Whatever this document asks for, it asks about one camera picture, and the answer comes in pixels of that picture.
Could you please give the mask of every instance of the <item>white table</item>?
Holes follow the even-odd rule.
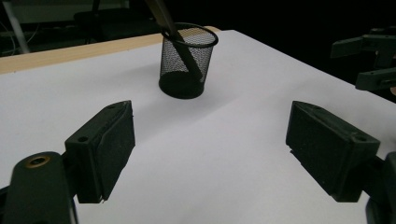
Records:
[[[162,44],[0,76],[0,187],[13,166],[64,141],[106,105],[131,100],[136,146],[110,198],[77,203],[81,224],[366,223],[285,144],[291,102],[324,107],[396,145],[396,105],[236,31],[219,31],[204,93],[158,87]]]

